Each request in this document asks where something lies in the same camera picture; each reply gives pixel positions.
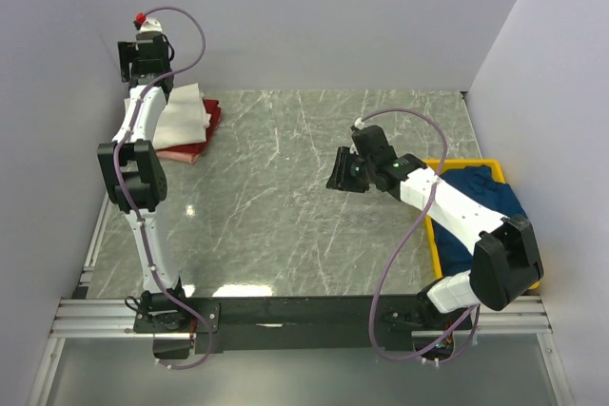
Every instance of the table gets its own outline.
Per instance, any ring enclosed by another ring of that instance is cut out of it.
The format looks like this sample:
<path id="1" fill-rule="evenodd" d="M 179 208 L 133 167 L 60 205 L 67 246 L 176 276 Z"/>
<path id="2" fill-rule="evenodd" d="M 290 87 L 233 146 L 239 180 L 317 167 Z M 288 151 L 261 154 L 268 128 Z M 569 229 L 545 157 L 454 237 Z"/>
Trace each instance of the table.
<path id="1" fill-rule="evenodd" d="M 438 121 L 449 158 L 479 158 L 458 91 L 265 90 L 209 92 L 223 120 L 195 165 L 162 161 L 168 240 L 195 296 L 371 294 L 417 210 L 371 189 L 325 189 L 337 147 L 370 111 L 417 109 Z M 398 155 L 437 158 L 442 144 L 424 121 L 387 114 L 374 122 Z M 114 207 L 96 252 L 89 299 L 139 295 L 142 272 L 124 216 Z M 391 270 L 385 293 L 416 293 L 434 279 L 424 229 Z"/>

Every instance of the stack of folded cloth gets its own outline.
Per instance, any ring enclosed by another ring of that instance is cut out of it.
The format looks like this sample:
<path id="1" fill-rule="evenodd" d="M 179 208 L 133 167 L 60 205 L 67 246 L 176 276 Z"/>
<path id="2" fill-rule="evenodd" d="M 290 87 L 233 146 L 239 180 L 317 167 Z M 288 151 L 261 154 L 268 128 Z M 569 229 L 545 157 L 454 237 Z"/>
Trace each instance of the stack of folded cloth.
<path id="1" fill-rule="evenodd" d="M 175 87 L 152 140 L 157 156 L 194 164 L 220 123 L 221 113 L 219 102 L 206 100 L 199 85 Z"/>

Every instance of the gray floor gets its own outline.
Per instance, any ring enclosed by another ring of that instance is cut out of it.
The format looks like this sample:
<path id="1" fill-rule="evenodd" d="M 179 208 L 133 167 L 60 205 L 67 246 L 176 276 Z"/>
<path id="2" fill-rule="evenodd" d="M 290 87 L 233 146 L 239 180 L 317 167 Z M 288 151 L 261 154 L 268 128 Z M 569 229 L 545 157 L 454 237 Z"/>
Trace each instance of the gray floor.
<path id="1" fill-rule="evenodd" d="M 223 121 L 195 165 L 163 161 L 171 254 L 195 295 L 314 296 L 371 293 L 417 211 L 376 190 L 346 194 L 324 185 L 336 149 L 363 113 L 407 106 L 445 129 L 451 158 L 479 158 L 454 91 L 233 91 L 209 93 Z M 384 115 L 397 153 L 438 158 L 423 121 Z M 396 262 L 385 293 L 415 293 L 434 279 L 423 229 Z M 138 294 L 142 273 L 128 224 L 113 207 L 88 298 Z"/>
<path id="2" fill-rule="evenodd" d="M 372 349 L 228 352 L 170 373 L 140 339 L 66 342 L 48 405 L 555 405 L 537 337 L 480 337 L 452 364 Z"/>

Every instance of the blue towel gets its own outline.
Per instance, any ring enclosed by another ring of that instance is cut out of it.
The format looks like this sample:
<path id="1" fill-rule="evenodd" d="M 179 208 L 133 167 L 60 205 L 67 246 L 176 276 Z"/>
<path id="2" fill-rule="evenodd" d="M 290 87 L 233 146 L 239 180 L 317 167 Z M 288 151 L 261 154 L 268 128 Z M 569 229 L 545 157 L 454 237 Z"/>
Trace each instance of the blue towel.
<path id="1" fill-rule="evenodd" d="M 505 216 L 526 216 L 509 184 L 497 183 L 487 165 L 448 170 L 442 179 L 470 199 Z M 445 276 L 453 276 L 472 267 L 472 255 L 448 230 L 433 221 L 440 265 Z"/>

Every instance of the yellow basket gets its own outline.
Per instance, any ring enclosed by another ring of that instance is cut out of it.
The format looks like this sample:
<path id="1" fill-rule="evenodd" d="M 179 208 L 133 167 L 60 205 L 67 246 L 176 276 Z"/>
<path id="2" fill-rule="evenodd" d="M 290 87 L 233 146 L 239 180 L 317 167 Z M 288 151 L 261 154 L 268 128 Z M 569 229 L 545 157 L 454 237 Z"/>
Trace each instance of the yellow basket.
<path id="1" fill-rule="evenodd" d="M 436 169 L 440 161 L 438 159 L 426 159 L 425 163 Z M 446 162 L 444 162 L 444 167 L 442 170 L 440 170 L 440 173 L 443 173 L 446 170 L 480 165 L 488 165 L 491 169 L 491 176 L 493 179 L 498 183 L 505 183 L 501 165 L 498 161 L 493 159 L 448 159 Z M 434 275 L 436 276 L 436 279 L 439 279 L 443 276 L 442 267 L 440 265 L 440 256 L 438 255 L 438 246 L 436 245 L 434 226 L 432 225 L 431 218 L 429 216 L 425 218 L 425 230 L 427 231 L 427 241 L 429 242 L 429 250 L 431 251 L 431 262 L 434 267 Z M 539 285 L 540 283 L 537 281 L 530 287 L 530 289 L 537 289 Z"/>

